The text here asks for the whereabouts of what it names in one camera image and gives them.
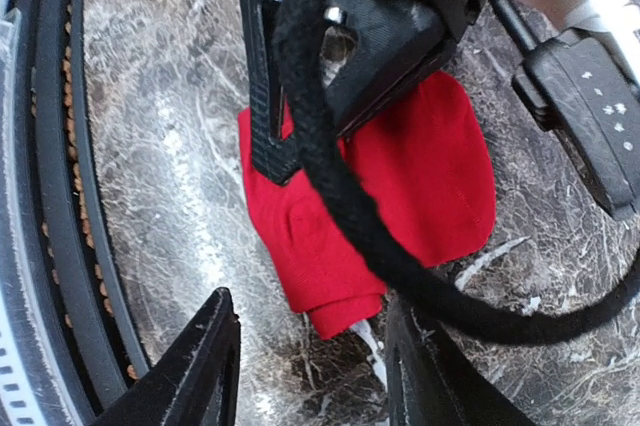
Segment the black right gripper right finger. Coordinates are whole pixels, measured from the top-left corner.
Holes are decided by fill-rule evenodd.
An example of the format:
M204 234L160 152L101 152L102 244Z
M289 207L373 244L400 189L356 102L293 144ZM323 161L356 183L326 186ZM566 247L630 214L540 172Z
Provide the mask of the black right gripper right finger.
M395 296L386 314L391 425L531 425L441 325Z

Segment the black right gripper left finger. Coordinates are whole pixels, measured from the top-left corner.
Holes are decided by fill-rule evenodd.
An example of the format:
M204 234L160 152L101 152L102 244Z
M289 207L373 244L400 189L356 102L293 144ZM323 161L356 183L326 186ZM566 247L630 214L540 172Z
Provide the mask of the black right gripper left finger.
M240 323L221 287L157 364L106 409L97 425L233 425L240 371Z

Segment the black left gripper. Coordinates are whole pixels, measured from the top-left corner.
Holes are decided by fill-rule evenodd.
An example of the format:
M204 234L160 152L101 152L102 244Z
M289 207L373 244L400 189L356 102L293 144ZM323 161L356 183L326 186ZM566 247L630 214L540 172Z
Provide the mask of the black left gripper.
M483 0L327 0L357 44L326 88L340 136L373 119L450 59Z

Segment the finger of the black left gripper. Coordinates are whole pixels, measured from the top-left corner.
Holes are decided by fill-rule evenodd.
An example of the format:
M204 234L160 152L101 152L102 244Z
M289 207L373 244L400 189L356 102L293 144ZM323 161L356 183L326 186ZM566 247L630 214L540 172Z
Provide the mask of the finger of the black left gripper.
M249 77L251 163L278 186L300 169L295 137L281 133L284 93L271 43L281 1L240 0Z

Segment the red white sock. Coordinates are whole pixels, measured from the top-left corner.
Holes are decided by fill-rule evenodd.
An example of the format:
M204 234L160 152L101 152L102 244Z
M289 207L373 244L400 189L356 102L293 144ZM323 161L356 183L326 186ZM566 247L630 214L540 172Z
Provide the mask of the red white sock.
M249 218L292 311L331 339L377 315L385 285L333 223L303 172L279 186L251 161L251 114L238 116ZM339 142L392 235L426 267L487 243L496 220L494 173L463 86L436 72Z

